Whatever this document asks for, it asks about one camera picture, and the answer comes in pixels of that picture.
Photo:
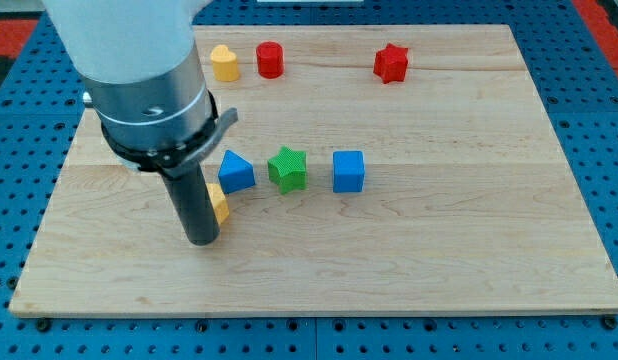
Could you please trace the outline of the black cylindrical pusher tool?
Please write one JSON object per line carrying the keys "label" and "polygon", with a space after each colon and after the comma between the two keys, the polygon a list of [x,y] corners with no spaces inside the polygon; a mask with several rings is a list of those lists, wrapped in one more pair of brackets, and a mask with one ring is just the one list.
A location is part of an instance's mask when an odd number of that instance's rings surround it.
{"label": "black cylindrical pusher tool", "polygon": [[201,167],[177,177],[161,177],[189,242],[196,246],[214,242],[220,227]]}

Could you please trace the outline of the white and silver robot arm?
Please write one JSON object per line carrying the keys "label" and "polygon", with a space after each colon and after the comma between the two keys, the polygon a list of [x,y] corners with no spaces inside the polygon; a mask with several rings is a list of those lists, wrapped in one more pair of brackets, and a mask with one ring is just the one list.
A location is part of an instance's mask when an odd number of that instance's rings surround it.
{"label": "white and silver robot arm", "polygon": [[192,27],[198,0],[44,0],[123,164],[157,172],[189,241],[219,224],[200,167],[235,118],[217,113]]}

